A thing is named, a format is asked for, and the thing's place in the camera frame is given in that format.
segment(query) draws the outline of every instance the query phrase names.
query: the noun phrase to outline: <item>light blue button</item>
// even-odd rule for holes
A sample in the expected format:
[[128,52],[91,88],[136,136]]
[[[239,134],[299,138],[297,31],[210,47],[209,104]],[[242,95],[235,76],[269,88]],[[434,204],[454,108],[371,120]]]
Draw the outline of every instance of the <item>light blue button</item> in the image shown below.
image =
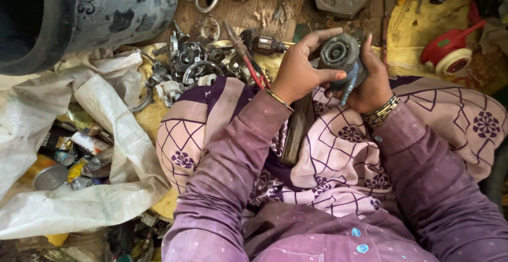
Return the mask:
[[351,235],[360,237],[360,235],[362,235],[362,232],[358,228],[354,227],[351,231]]
[[356,247],[356,251],[358,251],[360,253],[365,253],[365,252],[369,251],[369,247],[367,246],[367,244],[358,245]]

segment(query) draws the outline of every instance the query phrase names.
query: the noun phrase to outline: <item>bangle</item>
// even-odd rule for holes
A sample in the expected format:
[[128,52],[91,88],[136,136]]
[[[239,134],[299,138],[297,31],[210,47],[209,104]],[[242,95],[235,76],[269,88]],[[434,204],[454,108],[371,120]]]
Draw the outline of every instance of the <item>bangle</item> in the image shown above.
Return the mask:
[[394,93],[387,103],[371,114],[365,114],[363,118],[371,127],[377,127],[386,120],[388,114],[397,107],[399,102],[400,98]]
[[281,98],[279,98],[278,96],[276,96],[273,92],[271,92],[269,89],[266,89],[266,93],[268,93],[269,95],[271,95],[273,98],[277,99],[277,101],[279,101],[280,103],[284,104],[285,107],[287,107],[289,110],[291,110],[291,112],[295,112],[295,109],[292,109],[291,106],[289,106],[288,103],[285,103],[284,100],[282,100]]

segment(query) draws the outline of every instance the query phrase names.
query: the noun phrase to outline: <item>plastic bag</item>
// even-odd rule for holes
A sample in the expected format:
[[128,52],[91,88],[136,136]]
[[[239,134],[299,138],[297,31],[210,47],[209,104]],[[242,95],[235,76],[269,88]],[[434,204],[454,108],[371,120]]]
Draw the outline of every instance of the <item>plastic bag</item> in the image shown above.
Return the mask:
[[[0,106],[0,239],[83,231],[130,220],[168,191],[156,149],[103,77],[123,76],[142,62],[139,53],[92,60],[73,58],[50,73],[15,85]],[[76,101],[115,137],[111,185],[78,191],[11,187],[32,165],[55,118]]]

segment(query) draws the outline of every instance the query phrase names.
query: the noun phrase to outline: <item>purple shirt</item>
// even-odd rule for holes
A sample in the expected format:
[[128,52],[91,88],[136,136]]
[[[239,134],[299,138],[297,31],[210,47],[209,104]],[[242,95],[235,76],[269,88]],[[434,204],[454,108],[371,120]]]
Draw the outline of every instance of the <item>purple shirt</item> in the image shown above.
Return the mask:
[[164,236],[164,262],[508,261],[508,225],[498,208],[448,142],[402,102],[372,136],[404,222],[383,209],[360,220],[274,202],[242,227],[271,139],[290,114],[258,92],[208,142]]

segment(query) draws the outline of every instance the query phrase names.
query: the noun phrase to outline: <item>purple sleeve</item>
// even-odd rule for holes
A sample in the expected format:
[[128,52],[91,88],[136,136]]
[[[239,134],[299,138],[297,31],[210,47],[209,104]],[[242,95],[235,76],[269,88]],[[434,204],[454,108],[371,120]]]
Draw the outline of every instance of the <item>purple sleeve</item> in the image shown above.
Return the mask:
[[291,112],[258,92],[208,142],[206,154],[178,199],[175,223],[164,236],[162,260],[248,261],[241,213],[273,136]]
[[508,225],[448,142],[400,103],[373,132],[416,239],[440,261],[506,261]]

